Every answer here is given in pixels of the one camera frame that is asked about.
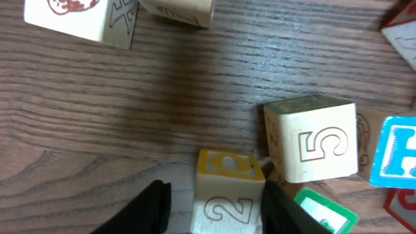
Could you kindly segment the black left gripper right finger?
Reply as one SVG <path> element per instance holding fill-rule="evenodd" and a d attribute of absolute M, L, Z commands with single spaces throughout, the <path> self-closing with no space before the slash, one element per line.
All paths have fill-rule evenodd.
<path fill-rule="evenodd" d="M 263 234 L 330 234 L 272 181 L 266 181 L 261 220 Z"/>

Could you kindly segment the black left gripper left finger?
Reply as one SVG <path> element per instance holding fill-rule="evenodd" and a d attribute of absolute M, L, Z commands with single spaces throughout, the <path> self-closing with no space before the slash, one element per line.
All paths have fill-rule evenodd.
<path fill-rule="evenodd" d="M 152 181 L 91 234 L 163 234 L 168 227 L 171 197 L 170 183 Z"/>

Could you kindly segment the white block green B side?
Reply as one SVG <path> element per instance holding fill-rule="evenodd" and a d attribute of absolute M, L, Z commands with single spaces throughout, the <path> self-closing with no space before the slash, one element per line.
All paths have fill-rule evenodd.
<path fill-rule="evenodd" d="M 264 186 L 265 177 L 253 155 L 201 149 L 190 232 L 255 233 Z"/>

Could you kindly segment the white block number 3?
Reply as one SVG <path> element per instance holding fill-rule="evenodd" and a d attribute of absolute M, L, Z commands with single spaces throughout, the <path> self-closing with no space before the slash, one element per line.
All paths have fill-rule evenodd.
<path fill-rule="evenodd" d="M 390 190 L 384 208 L 404 227 L 415 233 L 415 190 Z"/>

